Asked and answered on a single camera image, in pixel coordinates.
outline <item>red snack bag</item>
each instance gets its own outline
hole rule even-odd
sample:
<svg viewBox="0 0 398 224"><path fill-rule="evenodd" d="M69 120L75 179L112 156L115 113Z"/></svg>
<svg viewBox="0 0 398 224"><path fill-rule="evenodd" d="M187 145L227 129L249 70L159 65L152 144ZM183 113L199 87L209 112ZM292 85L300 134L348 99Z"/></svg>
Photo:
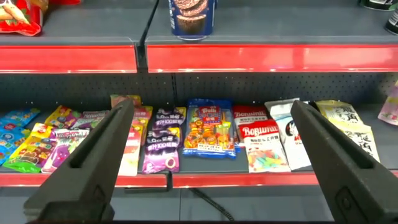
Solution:
<svg viewBox="0 0 398 224"><path fill-rule="evenodd" d="M37 35L48 6L48 0L0 0L0 32Z"/></svg>

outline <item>cylindrical snack container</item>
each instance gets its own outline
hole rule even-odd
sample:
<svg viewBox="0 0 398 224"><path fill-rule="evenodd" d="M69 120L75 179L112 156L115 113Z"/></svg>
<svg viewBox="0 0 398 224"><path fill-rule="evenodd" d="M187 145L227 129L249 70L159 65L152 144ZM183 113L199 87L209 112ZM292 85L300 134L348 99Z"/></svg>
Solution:
<svg viewBox="0 0 398 224"><path fill-rule="evenodd" d="M398 35L398 9L395 10L390 19L387 21L386 29L393 34Z"/></svg>
<svg viewBox="0 0 398 224"><path fill-rule="evenodd" d="M397 8L398 0L360 0L360 5L383 11L393 11Z"/></svg>
<svg viewBox="0 0 398 224"><path fill-rule="evenodd" d="M211 35L216 0L169 0L172 33L183 40Z"/></svg>

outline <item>gummy candy package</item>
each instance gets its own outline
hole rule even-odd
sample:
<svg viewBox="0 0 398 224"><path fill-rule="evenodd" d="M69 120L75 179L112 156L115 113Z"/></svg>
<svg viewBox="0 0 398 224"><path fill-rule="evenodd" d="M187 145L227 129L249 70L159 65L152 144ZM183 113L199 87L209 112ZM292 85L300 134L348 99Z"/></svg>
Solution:
<svg viewBox="0 0 398 224"><path fill-rule="evenodd" d="M3 118L0 118L4 123L15 124L16 126L24 127L34 119L40 111L36 108L26 110L10 111Z"/></svg>
<svg viewBox="0 0 398 224"><path fill-rule="evenodd" d="M125 176L136 176L138 170L139 151L141 148L141 136L143 126L132 124L126 141L126 147L120 162L119 174Z"/></svg>
<svg viewBox="0 0 398 224"><path fill-rule="evenodd" d="M72 127L81 113L73 111L66 106L60 105L44 122L44 124L56 128L70 128Z"/></svg>
<svg viewBox="0 0 398 224"><path fill-rule="evenodd" d="M50 138L52 130L51 126L36 123L26 141L11 154L3 166L19 172L40 172L57 145L56 140Z"/></svg>
<svg viewBox="0 0 398 224"><path fill-rule="evenodd" d="M81 118L78 118L76 123L72 126L72 129L89 129L92 130L105 118L109 113L106 111L85 111Z"/></svg>
<svg viewBox="0 0 398 224"><path fill-rule="evenodd" d="M232 122L230 101L190 100L183 155L235 159Z"/></svg>
<svg viewBox="0 0 398 224"><path fill-rule="evenodd" d="M89 130L56 129L53 131L57 146L45 162L42 172L54 172L87 137Z"/></svg>
<svg viewBox="0 0 398 224"><path fill-rule="evenodd" d="M39 34L48 6L48 0L0 0L0 32Z"/></svg>
<svg viewBox="0 0 398 224"><path fill-rule="evenodd" d="M178 147L180 137L171 131L149 131L145 148L145 159L142 166L143 174L151 174L162 170L178 172Z"/></svg>
<svg viewBox="0 0 398 224"><path fill-rule="evenodd" d="M363 124L361 118L349 103L335 100L316 101L321 114L333 124L335 122L347 122L352 124Z"/></svg>
<svg viewBox="0 0 398 224"><path fill-rule="evenodd" d="M398 81L377 118L389 124L398 125Z"/></svg>
<svg viewBox="0 0 398 224"><path fill-rule="evenodd" d="M255 121L239 125L249 172L289 172L290 168L280 143L279 129L273 120Z"/></svg>
<svg viewBox="0 0 398 224"><path fill-rule="evenodd" d="M131 99L134 103L134 106L141 105L141 97L138 95L111 95L111 107L114 108L118 103L122 102L123 100Z"/></svg>
<svg viewBox="0 0 398 224"><path fill-rule="evenodd" d="M0 166L8 160L11 154L26 140L30 134L28 129L23 129L15 124L2 124L0 122Z"/></svg>

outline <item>colorful candy packaging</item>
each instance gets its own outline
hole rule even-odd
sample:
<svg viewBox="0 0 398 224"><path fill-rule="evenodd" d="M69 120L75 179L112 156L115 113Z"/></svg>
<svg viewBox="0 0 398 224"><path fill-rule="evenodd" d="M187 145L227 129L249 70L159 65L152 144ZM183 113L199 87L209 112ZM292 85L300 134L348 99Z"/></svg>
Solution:
<svg viewBox="0 0 398 224"><path fill-rule="evenodd" d="M232 121L230 101L190 100L183 155L235 159Z"/></svg>
<svg viewBox="0 0 398 224"><path fill-rule="evenodd" d="M0 0L0 32L39 34L48 6L48 0Z"/></svg>
<svg viewBox="0 0 398 224"><path fill-rule="evenodd" d="M344 122L333 123L338 129L346 134L353 142L361 147L365 152L380 162L374 141L372 128L364 124L351 124Z"/></svg>
<svg viewBox="0 0 398 224"><path fill-rule="evenodd" d="M239 146L244 146L243 136L240 132L239 126L242 124L251 124L255 121L265 121L268 119L267 112L263 106L244 106L244 105L234 105L232 107L234 115L234 123L237 130L237 135L239 139Z"/></svg>
<svg viewBox="0 0 398 224"><path fill-rule="evenodd" d="M277 123L270 119L239 126L249 161L249 172L289 172Z"/></svg>
<svg viewBox="0 0 398 224"><path fill-rule="evenodd" d="M119 175L136 176L138 170L139 150L143 126L132 124L120 163Z"/></svg>
<svg viewBox="0 0 398 224"><path fill-rule="evenodd" d="M64 160L79 146L87 137L89 130L68 130L56 129L53 131L57 146L51 152L51 155L45 162L42 172L54 172Z"/></svg>
<svg viewBox="0 0 398 224"><path fill-rule="evenodd" d="M166 169L178 172L180 163L177 149L180 145L180 140L178 133L149 131L142 173L151 174Z"/></svg>
<svg viewBox="0 0 398 224"><path fill-rule="evenodd" d="M330 122L347 122L363 124L361 118L349 103L335 100L323 100L315 102L321 114Z"/></svg>
<svg viewBox="0 0 398 224"><path fill-rule="evenodd" d="M311 165L299 132L294 124L293 117L290 114L295 100L299 100L299 98L265 103L271 117L278 124L280 140L284 146L287 161L292 170Z"/></svg>
<svg viewBox="0 0 398 224"><path fill-rule="evenodd" d="M73 111L66 106L60 105L44 122L44 124L56 128L70 128L72 127L81 113Z"/></svg>
<svg viewBox="0 0 398 224"><path fill-rule="evenodd" d="M398 125L398 81L377 118L389 124Z"/></svg>
<svg viewBox="0 0 398 224"><path fill-rule="evenodd" d="M56 140L50 138L52 130L51 126L35 124L26 141L11 154L3 166L20 172L40 172L57 145Z"/></svg>
<svg viewBox="0 0 398 224"><path fill-rule="evenodd" d="M92 130L105 118L109 113L106 111L85 111L81 118L78 118L76 123L72 126L73 129L89 129Z"/></svg>
<svg viewBox="0 0 398 224"><path fill-rule="evenodd" d="M111 107L114 108L118 103L122 102L123 100L132 100L134 106L141 105L141 97L138 95L111 95Z"/></svg>
<svg viewBox="0 0 398 224"><path fill-rule="evenodd" d="M28 129L23 129L15 124L4 124L0 121L0 166L8 160L29 134Z"/></svg>
<svg viewBox="0 0 398 224"><path fill-rule="evenodd" d="M29 122L32 121L32 119L34 119L39 113L40 110L36 108L15 110L10 111L3 118L0 118L0 120L2 120L3 123L11 123L15 124L16 126L24 127L29 124Z"/></svg>

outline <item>store shelf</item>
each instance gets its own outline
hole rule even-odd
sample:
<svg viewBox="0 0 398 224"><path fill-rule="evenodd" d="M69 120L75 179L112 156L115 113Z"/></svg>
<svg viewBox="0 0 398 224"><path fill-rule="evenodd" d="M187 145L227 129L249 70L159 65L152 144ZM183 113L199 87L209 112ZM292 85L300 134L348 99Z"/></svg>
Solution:
<svg viewBox="0 0 398 224"><path fill-rule="evenodd" d="M96 0L51 9L41 36L0 35L0 73L137 72L134 44L153 7L146 0Z"/></svg>
<svg viewBox="0 0 398 224"><path fill-rule="evenodd" d="M219 0L213 34L188 44L171 34L160 0L146 40L149 72L394 72L389 16L347 0Z"/></svg>
<svg viewBox="0 0 398 224"><path fill-rule="evenodd" d="M355 106L365 124L372 127L381 164L398 176L398 128L377 119L381 105ZM240 152L235 161L230 159L202 159L180 155L180 173L174 174L176 188L227 187L256 185L317 185L311 167L291 173L248 174L245 152Z"/></svg>

